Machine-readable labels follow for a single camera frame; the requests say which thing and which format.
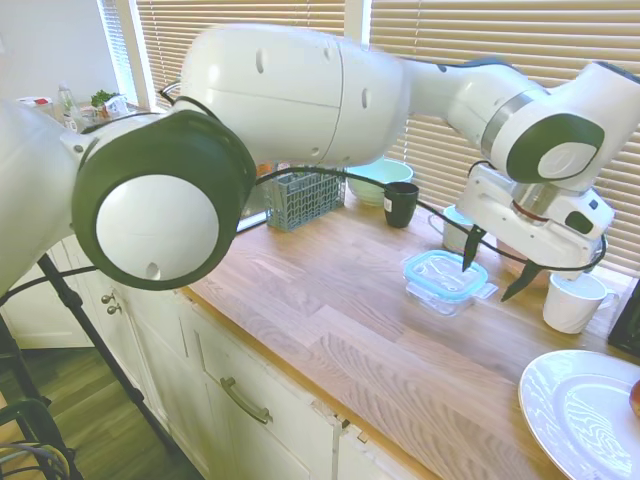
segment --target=window blinds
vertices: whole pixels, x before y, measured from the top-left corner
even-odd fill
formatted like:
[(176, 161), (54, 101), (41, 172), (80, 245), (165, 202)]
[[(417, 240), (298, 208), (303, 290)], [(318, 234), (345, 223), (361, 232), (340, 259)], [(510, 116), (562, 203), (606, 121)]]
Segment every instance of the window blinds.
[[(638, 0), (373, 0), (371, 45), (437, 63), (498, 56), (547, 87), (590, 60), (640, 74)], [(444, 122), (415, 116), (389, 152), (411, 164), (427, 201), (444, 207), (481, 159)], [(640, 272), (640, 130), (596, 181), (616, 210), (604, 266)]]
[(342, 35), (344, 0), (137, 0), (155, 90), (180, 76), (191, 42), (224, 23), (270, 23)]
[(113, 63), (118, 89), (120, 90), (118, 93), (126, 95), (129, 103), (137, 105), (138, 96), (133, 83), (133, 74), (129, 64), (124, 35), (122, 34), (120, 17), (116, 9), (116, 0), (99, 0), (98, 7), (100, 8), (100, 15), (102, 15), (102, 25), (107, 36), (111, 62)]

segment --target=wall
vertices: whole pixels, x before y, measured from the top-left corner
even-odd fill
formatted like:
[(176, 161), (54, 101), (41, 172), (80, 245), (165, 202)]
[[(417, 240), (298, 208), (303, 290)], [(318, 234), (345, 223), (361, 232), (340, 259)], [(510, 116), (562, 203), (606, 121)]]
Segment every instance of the wall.
[(0, 97), (117, 91), (96, 0), (0, 0)]

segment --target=wooden countertop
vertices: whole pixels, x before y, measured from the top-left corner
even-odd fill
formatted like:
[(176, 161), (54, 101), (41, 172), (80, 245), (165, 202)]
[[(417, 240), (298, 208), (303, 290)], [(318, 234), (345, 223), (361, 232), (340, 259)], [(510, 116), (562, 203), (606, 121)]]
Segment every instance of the wooden countertop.
[(499, 302), (511, 277), (481, 249), (500, 290), (457, 317), (434, 315), (402, 275), (403, 260), (439, 248), (426, 219), (393, 229), (348, 197), (293, 233), (241, 233), (186, 293), (421, 478), (564, 478), (528, 430), (518, 381), (553, 350), (624, 356), (606, 345), (615, 312), (581, 335), (556, 332), (542, 320), (546, 290)]

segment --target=white plate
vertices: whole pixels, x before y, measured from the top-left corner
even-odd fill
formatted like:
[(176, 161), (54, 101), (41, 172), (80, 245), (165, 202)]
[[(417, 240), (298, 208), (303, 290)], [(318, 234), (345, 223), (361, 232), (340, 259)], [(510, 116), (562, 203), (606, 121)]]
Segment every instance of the white plate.
[(572, 480), (640, 479), (640, 419), (629, 392), (640, 367), (601, 353), (536, 358), (520, 379), (520, 406), (551, 460)]

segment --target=bottle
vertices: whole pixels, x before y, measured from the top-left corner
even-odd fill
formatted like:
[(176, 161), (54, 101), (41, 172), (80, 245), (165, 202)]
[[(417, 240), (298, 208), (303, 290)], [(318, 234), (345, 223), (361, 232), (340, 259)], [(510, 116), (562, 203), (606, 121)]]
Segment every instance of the bottle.
[(82, 132), (85, 127), (82, 114), (66, 82), (61, 82), (58, 87), (58, 100), (62, 108), (62, 120), (65, 128), (74, 132)]

